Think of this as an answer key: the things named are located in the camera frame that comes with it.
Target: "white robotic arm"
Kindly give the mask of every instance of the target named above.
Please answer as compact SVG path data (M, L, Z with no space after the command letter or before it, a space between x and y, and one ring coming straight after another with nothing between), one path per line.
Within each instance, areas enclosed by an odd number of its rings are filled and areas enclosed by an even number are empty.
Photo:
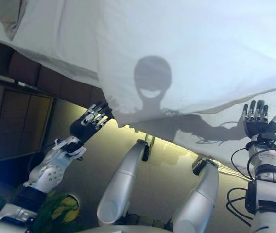
M110 119L104 119L110 112L108 104L101 105L98 102L92 105L71 125L70 137L64 141L55 141L54 148L31 171L29 180L23 184L11 203L0 211L0 233L28 232L27 228L36 218L47 194L61 182L70 163L86 151L83 144Z
M198 158L192 166L193 173L199 178L172 219L175 233L203 233L216 204L219 185L218 166L202 158Z
M268 106L263 101L253 101L247 112L246 104L243 120L247 136L251 142L246 145L249 151L247 170L249 181L245 207L254 214L251 233L276 233L276 115L268 123ZM254 177L249 165L254 165Z
M100 226L114 224L127 211L135 183L136 170L146 146L145 141L138 140L112 176L97 208Z

